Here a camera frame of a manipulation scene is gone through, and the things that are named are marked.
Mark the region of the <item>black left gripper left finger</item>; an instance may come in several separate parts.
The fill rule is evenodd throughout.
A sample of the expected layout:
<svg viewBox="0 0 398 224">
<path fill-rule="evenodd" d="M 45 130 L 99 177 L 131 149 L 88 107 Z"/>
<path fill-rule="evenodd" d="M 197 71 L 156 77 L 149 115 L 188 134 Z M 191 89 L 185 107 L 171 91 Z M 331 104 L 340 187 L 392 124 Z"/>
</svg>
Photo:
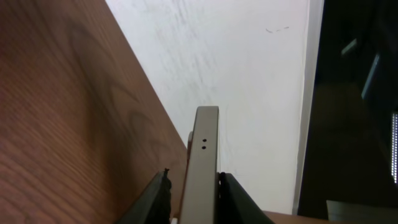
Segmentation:
<svg viewBox="0 0 398 224">
<path fill-rule="evenodd" d="M 169 169 L 158 172 L 117 224 L 170 224 L 171 188 Z"/>
</svg>

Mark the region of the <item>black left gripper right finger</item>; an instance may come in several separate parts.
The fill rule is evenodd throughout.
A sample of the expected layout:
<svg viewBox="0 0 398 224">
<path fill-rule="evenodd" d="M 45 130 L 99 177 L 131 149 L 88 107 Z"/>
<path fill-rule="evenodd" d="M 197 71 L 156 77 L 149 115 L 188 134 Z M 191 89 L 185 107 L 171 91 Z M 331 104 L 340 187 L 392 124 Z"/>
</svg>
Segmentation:
<svg viewBox="0 0 398 224">
<path fill-rule="evenodd" d="M 274 224 L 230 173 L 219 174 L 217 223 Z"/>
</svg>

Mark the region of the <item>bronze Samsung Galaxy smartphone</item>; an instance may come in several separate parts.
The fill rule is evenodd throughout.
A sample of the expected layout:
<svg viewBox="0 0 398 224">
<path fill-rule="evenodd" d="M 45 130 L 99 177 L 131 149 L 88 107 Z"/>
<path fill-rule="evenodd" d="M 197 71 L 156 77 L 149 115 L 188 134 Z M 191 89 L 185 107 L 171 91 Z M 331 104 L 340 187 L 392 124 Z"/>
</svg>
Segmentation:
<svg viewBox="0 0 398 224">
<path fill-rule="evenodd" d="M 197 108 L 179 224 L 216 222 L 218 119 L 217 106 Z"/>
</svg>

